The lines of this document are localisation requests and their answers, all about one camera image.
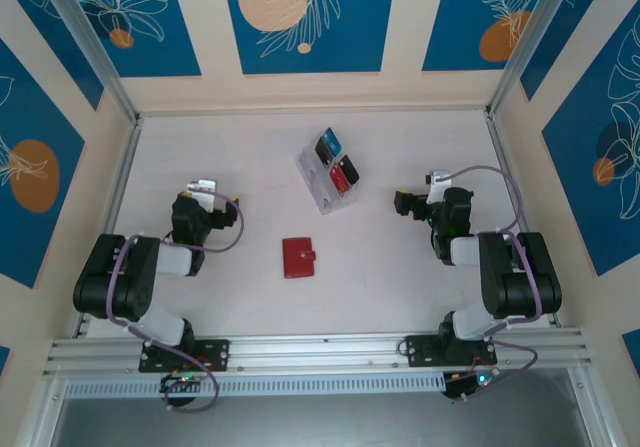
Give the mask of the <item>black credit card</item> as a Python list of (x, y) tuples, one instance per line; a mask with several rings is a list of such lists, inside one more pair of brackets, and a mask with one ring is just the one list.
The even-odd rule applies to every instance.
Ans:
[(354, 164), (350, 160), (348, 155), (344, 155), (338, 162), (340, 170), (342, 171), (345, 179), (350, 186), (354, 186), (358, 183), (360, 175), (355, 168)]
[(314, 150), (323, 166), (331, 165), (334, 155), (322, 137), (318, 139)]

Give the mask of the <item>red card holder wallet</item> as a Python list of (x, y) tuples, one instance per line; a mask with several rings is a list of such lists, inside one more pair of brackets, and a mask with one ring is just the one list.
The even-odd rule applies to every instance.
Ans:
[(310, 237), (282, 240), (285, 279), (312, 277), (315, 274), (316, 253)]

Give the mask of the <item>clear acrylic card stand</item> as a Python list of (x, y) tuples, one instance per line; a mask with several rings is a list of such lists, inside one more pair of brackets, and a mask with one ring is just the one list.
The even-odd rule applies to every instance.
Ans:
[(349, 191), (344, 196), (339, 195), (330, 179), (329, 173), (333, 165), (338, 163), (344, 155), (348, 154), (341, 144), (342, 150), (338, 155), (334, 156), (331, 165), (328, 167), (323, 166), (316, 155), (314, 148), (318, 139), (322, 137), (324, 132), (316, 135), (296, 157), (296, 164), (299, 172), (322, 215), (329, 214), (354, 203), (358, 196), (358, 187), (360, 183), (359, 179), (356, 185), (350, 186)]

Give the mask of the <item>aluminium table side rail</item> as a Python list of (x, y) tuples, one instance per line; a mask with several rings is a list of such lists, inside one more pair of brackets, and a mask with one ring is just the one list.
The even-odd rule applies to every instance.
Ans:
[(144, 117), (142, 115), (138, 115), (136, 117), (135, 123), (130, 130), (129, 137), (116, 172), (115, 182), (110, 192), (109, 202), (107, 204), (107, 210), (103, 223), (104, 233), (111, 234), (115, 230), (124, 194), (127, 188), (127, 183), (131, 174), (135, 154), (138, 148), (140, 136), (142, 133), (143, 124)]
[(523, 212), (522, 195), (511, 173), (509, 163), (508, 163), (508, 160), (499, 136), (498, 129), (495, 125), (495, 122), (492, 120), (488, 112), (485, 112), (484, 116), (485, 116), (485, 121), (486, 121), (488, 131), (489, 131), (489, 135), (491, 137), (491, 141), (493, 144), (493, 148), (496, 154), (496, 158), (499, 164), (499, 173), (504, 177), (504, 182), (505, 182), (507, 191), (509, 193), (509, 197), (515, 213), (515, 220), (512, 221), (506, 227), (506, 230), (507, 230), (507, 233), (511, 235), (513, 239), (516, 241), (516, 247), (518, 248), (520, 262), (522, 263), (522, 266), (524, 267), (524, 271), (527, 274), (529, 286), (530, 286), (532, 295), (534, 297), (534, 301), (538, 302), (536, 303), (535, 315), (532, 317), (527, 317), (526, 319), (521, 319), (519, 320), (519, 323), (520, 324), (534, 323), (534, 322), (537, 322), (538, 319), (544, 315), (541, 307), (542, 305), (541, 297), (539, 296), (539, 289), (535, 285), (536, 279), (535, 279), (535, 274), (533, 273), (533, 270), (530, 265), (530, 258), (527, 256), (524, 246), (518, 240), (518, 238), (516, 237), (516, 234), (512, 231), (513, 228), (520, 229), (521, 227), (525, 227), (525, 228), (528, 227), (526, 219), (524, 217), (524, 212)]

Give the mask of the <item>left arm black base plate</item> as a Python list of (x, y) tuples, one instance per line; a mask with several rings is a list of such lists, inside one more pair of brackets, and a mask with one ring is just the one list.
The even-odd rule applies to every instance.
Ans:
[[(230, 342), (226, 339), (195, 340), (186, 352), (212, 372), (225, 372), (229, 360)], [(142, 347), (138, 371), (140, 373), (170, 373), (182, 371), (200, 371), (193, 362), (189, 362), (164, 349), (150, 346)]]

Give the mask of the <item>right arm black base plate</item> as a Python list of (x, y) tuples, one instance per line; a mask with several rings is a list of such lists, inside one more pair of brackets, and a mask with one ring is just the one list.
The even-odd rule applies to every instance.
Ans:
[(410, 367), (472, 367), (495, 365), (494, 345), (484, 341), (442, 340), (437, 335), (410, 335), (405, 338)]

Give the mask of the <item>aluminium mounting rail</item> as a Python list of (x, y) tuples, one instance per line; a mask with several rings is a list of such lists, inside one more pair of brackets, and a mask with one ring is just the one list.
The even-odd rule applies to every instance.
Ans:
[[(405, 372), (396, 351), (404, 333), (232, 336), (227, 375), (364, 374)], [(503, 330), (494, 337), (499, 368), (516, 369), (538, 353), (536, 368), (588, 367), (591, 356), (577, 328)], [(76, 338), (53, 342), (43, 377), (111, 378), (138, 373), (142, 342), (134, 338)]]

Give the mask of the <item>aluminium frame post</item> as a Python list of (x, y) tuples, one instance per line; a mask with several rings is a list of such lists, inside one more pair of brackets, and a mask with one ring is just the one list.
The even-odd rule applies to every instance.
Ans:
[(136, 127), (139, 114), (79, 1), (51, 0), (51, 2), (120, 113), (132, 127)]
[(511, 89), (519, 81), (529, 64), (562, 2), (563, 0), (539, 0), (537, 2), (487, 104), (486, 114), (489, 120), (494, 120), (504, 106)]

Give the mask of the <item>aluminium frame leg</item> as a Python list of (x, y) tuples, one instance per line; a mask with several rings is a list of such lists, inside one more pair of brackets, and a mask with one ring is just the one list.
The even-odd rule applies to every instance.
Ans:
[(15, 447), (51, 447), (67, 384), (60, 378), (36, 383)]
[(574, 396), (591, 447), (620, 447), (604, 392), (596, 382), (593, 367), (569, 367)]

